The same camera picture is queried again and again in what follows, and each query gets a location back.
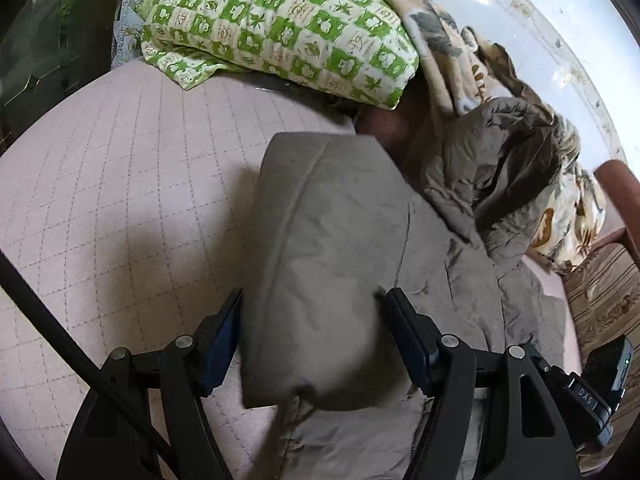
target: pillowcase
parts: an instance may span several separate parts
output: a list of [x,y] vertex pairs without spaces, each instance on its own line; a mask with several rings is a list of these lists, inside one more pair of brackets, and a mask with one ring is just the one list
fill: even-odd
[[145,0],[142,53],[184,89],[241,66],[393,109],[418,67],[383,0]]
[[608,244],[563,277],[583,364],[598,346],[625,334],[636,349],[626,377],[626,394],[611,419],[613,436],[600,453],[579,458],[588,471],[608,460],[640,412],[640,270],[621,244]]
[[555,272],[579,266],[604,224],[607,201],[590,171],[572,160],[562,170],[538,225],[531,247],[545,257]]

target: green patterned pillow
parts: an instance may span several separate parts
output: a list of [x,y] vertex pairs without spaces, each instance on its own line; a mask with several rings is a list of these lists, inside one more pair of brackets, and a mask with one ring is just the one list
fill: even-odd
[[140,13],[146,61],[184,89],[245,67],[394,108],[418,67],[383,0],[145,0]]

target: black cable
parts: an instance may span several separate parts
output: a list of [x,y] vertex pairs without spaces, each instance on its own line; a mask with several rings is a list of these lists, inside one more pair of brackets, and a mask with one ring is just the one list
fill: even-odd
[[85,383],[104,397],[133,428],[149,439],[158,451],[158,455],[177,476],[175,455],[171,446],[87,357],[2,251],[0,251],[0,286],[66,364],[82,377]]

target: pillow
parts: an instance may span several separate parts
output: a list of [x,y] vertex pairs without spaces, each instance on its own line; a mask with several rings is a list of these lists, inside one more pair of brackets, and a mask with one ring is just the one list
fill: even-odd
[[603,451],[580,457],[591,470],[620,446],[640,412],[640,271],[621,244],[606,245],[564,277],[583,363],[589,353],[621,334],[636,349],[626,378],[626,394],[611,419],[613,437]]
[[146,61],[184,89],[241,66],[393,109],[418,67],[383,0],[145,0],[140,12]]

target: beige blanket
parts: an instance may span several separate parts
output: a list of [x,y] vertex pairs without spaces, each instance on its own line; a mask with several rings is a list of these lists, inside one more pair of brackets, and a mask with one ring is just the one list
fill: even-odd
[[487,42],[469,27],[459,31],[451,15],[429,0],[385,1],[402,19],[420,55],[430,94],[430,120],[424,121],[414,137],[402,168],[411,173],[411,168],[424,162],[434,137],[441,138],[453,120],[492,98],[516,96],[542,106],[556,126],[562,171],[532,247],[556,270],[578,266],[604,223],[606,201],[593,173],[577,161],[580,137],[575,127],[518,79],[500,45]]

